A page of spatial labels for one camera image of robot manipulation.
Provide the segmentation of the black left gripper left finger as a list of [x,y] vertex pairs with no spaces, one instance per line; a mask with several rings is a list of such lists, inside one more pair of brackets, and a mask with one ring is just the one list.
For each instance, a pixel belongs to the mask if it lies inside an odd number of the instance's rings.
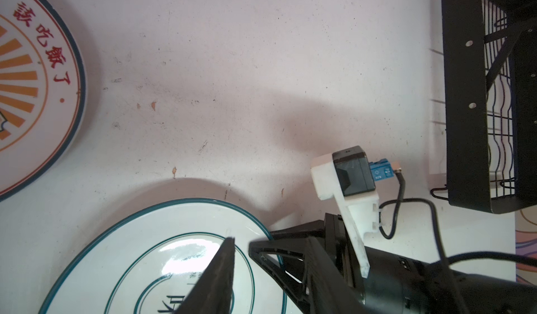
[[230,313],[235,239],[227,237],[175,313]]

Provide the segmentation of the white plate green quatrefoil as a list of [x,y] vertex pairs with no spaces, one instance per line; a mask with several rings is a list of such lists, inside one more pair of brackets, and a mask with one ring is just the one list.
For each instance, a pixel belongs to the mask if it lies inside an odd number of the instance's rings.
[[284,291],[249,256],[270,238],[232,203],[177,199],[145,208],[92,241],[63,271],[42,313],[173,313],[227,237],[235,240],[232,313],[286,313]]

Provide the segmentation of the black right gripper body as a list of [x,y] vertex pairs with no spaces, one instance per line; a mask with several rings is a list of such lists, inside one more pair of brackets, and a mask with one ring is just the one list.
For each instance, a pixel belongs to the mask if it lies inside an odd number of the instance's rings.
[[367,247],[370,269],[363,278],[342,217],[329,213],[324,216],[324,248],[369,312],[432,312],[425,263]]

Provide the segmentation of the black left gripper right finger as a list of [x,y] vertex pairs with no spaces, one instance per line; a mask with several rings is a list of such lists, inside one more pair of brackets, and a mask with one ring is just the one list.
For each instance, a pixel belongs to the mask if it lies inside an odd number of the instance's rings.
[[365,313],[365,307],[316,238],[306,239],[304,263],[303,284],[308,290],[310,313]]

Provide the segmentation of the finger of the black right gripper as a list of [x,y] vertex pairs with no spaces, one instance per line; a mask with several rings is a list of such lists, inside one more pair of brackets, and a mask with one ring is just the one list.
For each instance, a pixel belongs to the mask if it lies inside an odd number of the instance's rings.
[[324,238],[325,223],[323,220],[316,220],[294,227],[272,231],[271,236],[274,240],[301,239],[308,237]]
[[253,241],[248,254],[296,306],[310,306],[306,286],[304,239]]

